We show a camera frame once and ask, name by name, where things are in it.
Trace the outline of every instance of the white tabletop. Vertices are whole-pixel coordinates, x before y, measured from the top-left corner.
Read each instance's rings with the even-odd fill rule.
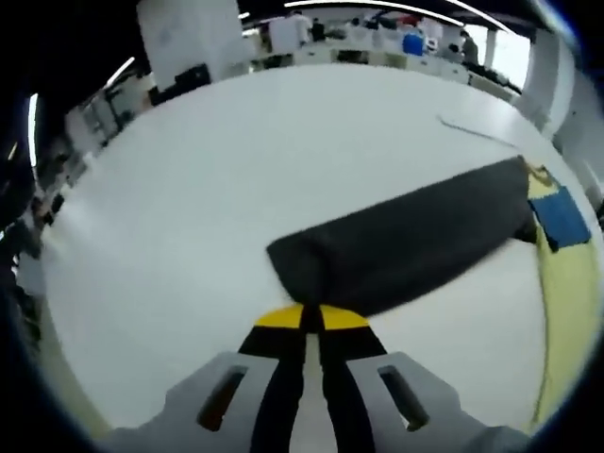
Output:
[[[135,427],[288,303],[269,242],[519,152],[545,163],[595,225],[573,174],[512,106],[436,77],[293,67],[150,110],[80,179],[47,236],[67,361],[111,426]],[[509,241],[371,324],[389,350],[453,385],[470,414],[526,426],[545,353],[533,245]]]

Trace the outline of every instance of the ceiling light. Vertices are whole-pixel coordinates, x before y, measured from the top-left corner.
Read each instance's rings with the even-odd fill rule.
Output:
[[[258,30],[257,28],[250,28],[249,30],[244,30],[243,31],[243,35],[245,37],[253,36],[253,35],[259,35],[259,34],[260,34],[260,30]]]
[[[12,160],[15,157],[15,152],[17,151],[17,143],[12,146],[10,153],[8,153],[8,160]]]
[[[372,6],[372,7],[383,7],[383,8],[393,8],[393,9],[404,9],[407,11],[417,12],[418,14],[423,14],[424,16],[433,17],[434,19],[439,19],[443,22],[449,22],[450,24],[456,26],[463,26],[463,23],[452,19],[450,17],[444,16],[443,14],[439,14],[437,12],[428,11],[427,9],[410,7],[409,5],[401,5],[399,3],[392,2],[382,2],[376,0],[304,0],[301,2],[290,2],[284,5],[285,8],[295,8],[295,7],[307,7],[311,5],[329,5],[329,4],[338,4],[338,3],[354,3],[358,5]]]
[[[38,108],[38,95],[29,98],[29,113],[27,114],[27,140],[29,145],[29,162],[31,168],[38,163],[36,159],[36,110]]]
[[[126,68],[132,64],[132,62],[134,61],[134,57],[130,57],[128,59],[128,61],[126,63],[124,63],[122,66],[120,66],[120,69],[118,69],[107,81],[107,83],[105,84],[105,88],[108,88],[115,80],[117,80],[117,77],[121,76],[122,73],[126,70]]]
[[[485,21],[489,21],[491,24],[493,25],[497,25],[499,28],[501,28],[503,31],[507,31],[508,33],[512,33],[513,35],[515,35],[515,33],[509,29],[508,27],[506,27],[505,25],[503,25],[501,22],[499,22],[495,17],[491,17],[490,15],[488,15],[485,12],[482,12],[479,9],[476,9],[474,7],[471,7],[469,5],[466,5],[463,2],[460,2],[459,0],[445,0],[448,3],[451,3],[457,7],[463,8],[463,9],[467,9],[470,12],[473,12],[474,14],[476,14],[477,16],[481,17],[482,19],[484,19]]]

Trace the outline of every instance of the person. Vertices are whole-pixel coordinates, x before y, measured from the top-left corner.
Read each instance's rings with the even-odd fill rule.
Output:
[[[323,42],[325,40],[325,26],[319,22],[319,19],[314,18],[312,21],[310,33],[314,42]]]
[[[463,38],[463,61],[470,64],[478,65],[478,46],[466,30],[460,33]]]
[[[343,30],[346,34],[346,38],[352,41],[352,33],[353,30],[358,29],[361,26],[361,20],[358,17],[355,17],[352,21],[346,22],[344,24]]]
[[[455,43],[451,43],[439,55],[442,59],[451,61],[452,63],[463,63],[463,55],[460,52],[460,47]]]
[[[302,14],[302,11],[294,11],[292,14],[294,19],[295,28],[298,34],[298,40],[300,45],[307,44],[310,41],[310,30],[312,29],[312,22],[308,17]]]

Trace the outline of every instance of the ceiling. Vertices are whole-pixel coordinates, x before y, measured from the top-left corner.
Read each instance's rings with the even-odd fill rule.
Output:
[[[449,16],[467,12],[446,0],[392,1]],[[17,7],[11,21],[17,26],[1,32],[8,34],[3,42],[13,43],[4,55],[11,68],[10,81],[4,84],[0,93],[2,105],[8,106],[2,110],[2,120],[11,120],[4,124],[15,123],[14,119],[23,114],[24,99],[32,92],[38,92],[48,116],[48,135],[52,135],[60,128],[62,115],[102,87],[129,57],[135,57],[143,67],[148,65],[137,25],[137,3],[138,0],[121,0],[119,7],[113,7],[111,2],[94,0],[15,2]],[[539,16],[524,0],[466,0],[466,3],[489,13],[541,24]],[[577,2],[553,3],[571,21],[578,18]],[[250,20],[285,11],[283,0],[239,0],[239,4],[241,12],[251,13]],[[488,24],[480,19],[476,22]],[[589,36],[590,33],[585,29],[584,34]],[[592,69],[604,67],[599,64],[596,52],[592,53],[588,65]]]

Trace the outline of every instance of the black towel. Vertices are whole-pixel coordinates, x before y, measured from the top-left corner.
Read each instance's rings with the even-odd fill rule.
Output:
[[[444,285],[518,231],[526,238],[528,192],[522,158],[503,160],[278,239],[267,251],[296,302],[369,316]]]

